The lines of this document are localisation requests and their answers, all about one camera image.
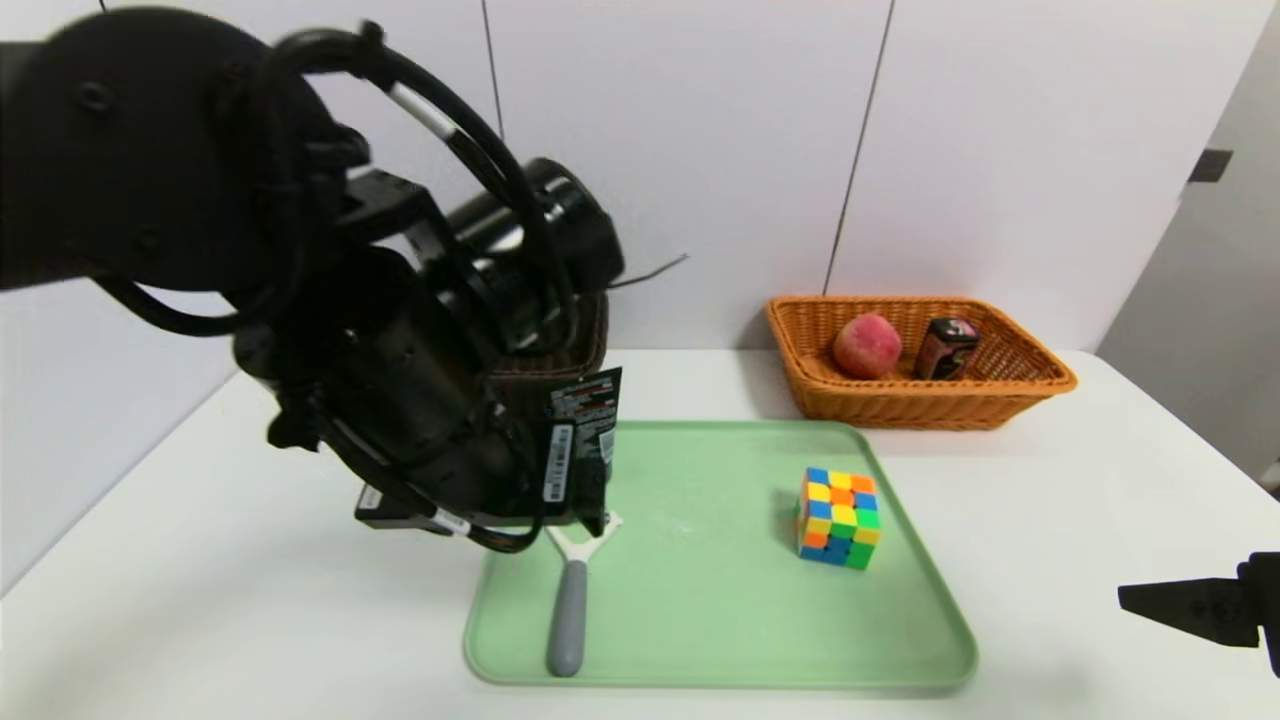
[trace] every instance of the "white wall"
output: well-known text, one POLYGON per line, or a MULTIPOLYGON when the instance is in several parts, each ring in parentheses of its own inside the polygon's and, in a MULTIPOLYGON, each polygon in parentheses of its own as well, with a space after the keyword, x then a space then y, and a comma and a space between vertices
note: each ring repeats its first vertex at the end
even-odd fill
POLYGON ((1280 12, 1098 355, 1254 478, 1280 457, 1280 12))
POLYGON ((521 158, 568 165, 628 269, 618 347, 772 346, 774 295, 820 293, 888 0, 489 0, 521 158))
POLYGON ((897 0, 828 291, 974 296, 1096 347, 1271 5, 897 0))
MULTIPOLYGON (((120 3, 110 3, 118 8, 120 3)), ((388 41, 449 83, 497 123, 480 0, 177 3, 239 24, 270 42, 306 27, 355 28, 370 17, 388 41)), ((88 0, 5 3, 0 35, 35 40, 82 13, 88 0)), ((449 206, 479 190, 452 155, 381 94, 324 78, 334 115, 374 145, 375 163, 426 183, 449 206)), ((216 314, 216 297, 184 309, 216 314)), ((146 325, 87 282, 0 296, 0 593, 169 430, 234 370, 229 341, 193 340, 146 325)), ((264 437, 266 428, 262 428, 264 437)), ((180 483, 182 478, 174 478, 180 483)))

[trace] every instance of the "orange wicker basket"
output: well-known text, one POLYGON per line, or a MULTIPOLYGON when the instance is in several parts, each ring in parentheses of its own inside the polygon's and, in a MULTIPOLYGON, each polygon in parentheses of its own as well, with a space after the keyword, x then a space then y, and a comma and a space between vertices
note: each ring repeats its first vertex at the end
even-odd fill
POLYGON ((769 324, 778 340, 791 395, 808 418, 864 428, 978 430, 1055 395, 1075 389, 1075 374, 996 307, 963 297, 777 297, 769 324), (902 357, 888 377, 845 375, 831 343, 863 313, 883 315, 902 337, 902 357), (915 354, 938 316, 968 319, 982 334, 961 379, 914 378, 915 354))

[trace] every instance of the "black can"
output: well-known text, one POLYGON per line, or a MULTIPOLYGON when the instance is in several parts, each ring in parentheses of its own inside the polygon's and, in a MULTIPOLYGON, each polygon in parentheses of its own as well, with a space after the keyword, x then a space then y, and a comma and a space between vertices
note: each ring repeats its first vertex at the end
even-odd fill
POLYGON ((964 318, 933 318, 915 356, 915 375, 922 380, 959 378, 979 340, 978 329, 964 318))

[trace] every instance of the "peeler handle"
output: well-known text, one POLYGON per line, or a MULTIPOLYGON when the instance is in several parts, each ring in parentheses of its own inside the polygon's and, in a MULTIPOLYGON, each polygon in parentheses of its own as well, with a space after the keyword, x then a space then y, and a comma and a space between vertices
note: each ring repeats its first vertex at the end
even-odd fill
POLYGON ((570 678, 582 667, 586 644, 586 562, 571 560, 561 574, 552 618, 552 639, 547 648, 547 666, 553 675, 570 678))

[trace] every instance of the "tabletop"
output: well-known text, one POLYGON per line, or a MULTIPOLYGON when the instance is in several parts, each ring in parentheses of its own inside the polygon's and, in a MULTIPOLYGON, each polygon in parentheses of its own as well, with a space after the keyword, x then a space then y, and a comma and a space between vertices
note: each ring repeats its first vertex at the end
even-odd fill
MULTIPOLYGON (((1129 615, 1116 587, 1231 577, 1280 550, 1280 503, 1103 361, 992 432, 868 437, 978 638, 932 696, 508 688, 462 632, 484 552, 375 532, 332 454, 264 442, 237 375, 5 597, 4 711, 20 720, 1268 717, 1265 653, 1129 615)), ((797 418, 767 351, 612 351, 625 419, 797 418)))

